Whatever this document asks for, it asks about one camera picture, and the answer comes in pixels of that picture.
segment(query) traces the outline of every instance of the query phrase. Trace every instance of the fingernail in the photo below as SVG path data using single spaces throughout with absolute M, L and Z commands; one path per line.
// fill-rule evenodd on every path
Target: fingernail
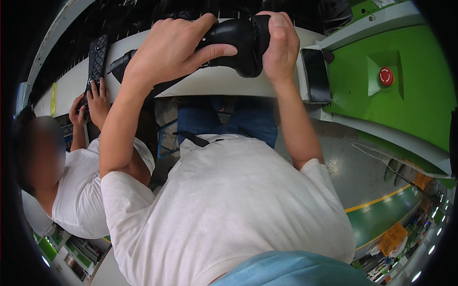
M 224 50 L 224 55 L 225 56 L 233 56 L 233 55 L 236 55 L 236 54 L 237 54 L 237 49 L 236 48 L 230 47 L 230 48 L 226 48 Z
M 275 17 L 272 17 L 272 26 L 274 27 L 284 27 L 285 24 L 283 23 L 283 19 L 282 18 L 275 18 Z

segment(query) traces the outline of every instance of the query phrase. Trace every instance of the woman's hand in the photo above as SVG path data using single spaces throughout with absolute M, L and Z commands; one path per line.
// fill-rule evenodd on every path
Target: woman's hand
M 102 77 L 100 78 L 100 91 L 97 91 L 95 80 L 91 81 L 91 88 L 92 92 L 89 90 L 87 91 L 89 114 L 95 126 L 97 126 L 99 130 L 102 130 L 111 107 L 110 92 L 108 88 L 105 87 L 105 80 Z
M 299 37 L 285 12 L 261 11 L 257 15 L 270 15 L 269 48 L 264 53 L 264 71 L 274 87 L 294 84 L 294 68 L 299 54 Z
M 84 124 L 84 109 L 86 108 L 84 105 L 81 106 L 80 112 L 77 111 L 78 104 L 83 99 L 84 93 L 80 96 L 75 98 L 73 104 L 71 105 L 70 111 L 68 112 L 68 116 L 70 117 L 70 121 L 73 124 L 73 129 L 81 128 Z
M 194 22 L 171 18 L 155 22 L 127 65 L 121 88 L 128 85 L 131 91 L 146 97 L 158 83 L 191 74 L 216 57 L 237 54 L 237 49 L 227 44 L 212 44 L 195 51 L 205 33 L 217 22 L 211 13 Z

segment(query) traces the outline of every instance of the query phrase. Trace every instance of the red emergency stop button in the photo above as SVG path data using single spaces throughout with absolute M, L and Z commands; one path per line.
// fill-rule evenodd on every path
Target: red emergency stop button
M 394 76 L 391 70 L 387 67 L 380 69 L 379 72 L 380 82 L 385 86 L 390 86 L 393 84 Z

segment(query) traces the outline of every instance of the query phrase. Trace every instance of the phone screen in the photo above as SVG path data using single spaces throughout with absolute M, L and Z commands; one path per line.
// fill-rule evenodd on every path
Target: phone screen
M 326 62 L 320 50 L 302 49 L 304 71 L 307 78 L 310 101 L 325 103 L 331 101 L 331 89 L 327 77 Z

